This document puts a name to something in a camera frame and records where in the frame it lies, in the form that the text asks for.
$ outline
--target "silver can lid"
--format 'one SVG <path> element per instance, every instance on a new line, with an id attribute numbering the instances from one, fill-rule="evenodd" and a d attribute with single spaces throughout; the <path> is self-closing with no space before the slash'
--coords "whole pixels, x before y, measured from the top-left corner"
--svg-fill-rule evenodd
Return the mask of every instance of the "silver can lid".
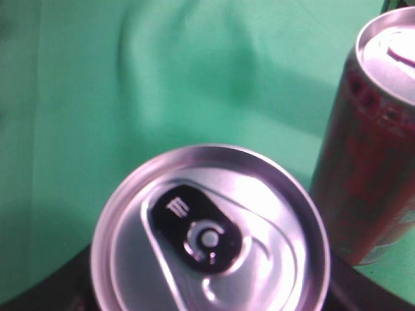
<path id="1" fill-rule="evenodd" d="M 180 148 L 129 175 L 91 249 L 103 311 L 320 310 L 322 221 L 271 160 L 222 145 Z"/>
<path id="2" fill-rule="evenodd" d="M 363 71 L 379 88 L 415 106 L 415 7 L 373 19 L 361 30 L 355 48 Z"/>

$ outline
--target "black pull tab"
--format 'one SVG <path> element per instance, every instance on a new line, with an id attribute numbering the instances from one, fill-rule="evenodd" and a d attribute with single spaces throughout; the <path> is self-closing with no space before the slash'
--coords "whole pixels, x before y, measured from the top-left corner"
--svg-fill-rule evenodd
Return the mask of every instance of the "black pull tab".
<path id="1" fill-rule="evenodd" d="M 198 271 L 225 271 L 241 251 L 239 228 L 196 188 L 181 185 L 167 191 L 151 217 L 179 256 Z"/>

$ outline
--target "metal rim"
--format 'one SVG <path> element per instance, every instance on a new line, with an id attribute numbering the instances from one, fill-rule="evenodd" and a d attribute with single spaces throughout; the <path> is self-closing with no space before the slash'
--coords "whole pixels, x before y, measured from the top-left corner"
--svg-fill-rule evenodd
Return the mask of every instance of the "metal rim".
<path id="1" fill-rule="evenodd" d="M 359 63 L 359 69 L 364 73 L 365 77 L 367 77 L 367 79 L 374 84 L 374 86 L 380 91 L 382 92 L 382 94 L 386 95 L 387 97 L 389 97 L 392 100 L 398 99 L 401 104 L 403 104 L 406 107 L 410 107 L 412 109 L 415 109 L 415 103 L 407 100 L 406 98 L 400 96 L 399 94 L 390 91 L 389 89 L 387 89 L 385 86 L 383 86 L 382 84 L 380 84 L 376 78 L 366 69 L 366 66 L 364 64 L 364 62 L 362 62 L 362 59 L 360 57 L 359 54 L 359 50 L 362 47 L 362 44 L 366 44 L 367 42 L 362 42 L 362 38 L 364 37 L 364 35 L 369 31 L 369 28 L 375 24 L 375 23 L 382 23 L 382 21 L 389 19 L 391 16 L 393 15 L 398 15 L 398 14 L 407 14 L 408 16 L 412 16 L 413 20 L 415 21 L 415 7 L 413 6 L 408 6 L 406 8 L 399 8 L 396 10 L 391 10 L 388 11 L 384 14 L 381 14 L 380 16 L 377 16 L 376 18 L 370 20 L 369 22 L 367 22 L 367 24 L 365 24 L 363 26 L 363 28 L 360 30 L 359 34 L 357 35 L 357 39 L 355 41 L 355 46 L 353 49 L 354 55 L 357 59 L 357 62 Z M 399 25 L 399 19 L 394 19 L 394 26 L 398 26 Z"/>

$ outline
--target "aluminum can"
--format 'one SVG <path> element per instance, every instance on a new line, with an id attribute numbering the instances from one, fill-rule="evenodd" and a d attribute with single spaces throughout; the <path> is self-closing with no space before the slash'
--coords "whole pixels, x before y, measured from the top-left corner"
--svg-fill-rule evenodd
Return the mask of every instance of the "aluminum can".
<path id="1" fill-rule="evenodd" d="M 321 310 L 324 226 L 300 184 L 244 148 L 151 159 L 112 194 L 91 247 L 102 311 Z"/>
<path id="2" fill-rule="evenodd" d="M 397 8 L 406 8 L 410 5 L 415 5 L 415 0 L 385 0 L 382 6 L 381 13 L 390 10 L 395 10 Z"/>
<path id="3" fill-rule="evenodd" d="M 415 221 L 415 7 L 369 22 L 346 60 L 311 184 L 332 249 L 385 254 Z"/>

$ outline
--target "dark red can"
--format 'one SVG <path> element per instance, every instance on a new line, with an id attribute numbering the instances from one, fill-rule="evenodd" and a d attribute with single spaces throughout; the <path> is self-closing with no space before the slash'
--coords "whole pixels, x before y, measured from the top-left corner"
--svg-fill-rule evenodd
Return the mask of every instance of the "dark red can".
<path id="1" fill-rule="evenodd" d="M 415 7 L 369 22 L 350 52 L 311 185 L 333 250 L 377 261 L 415 224 Z"/>

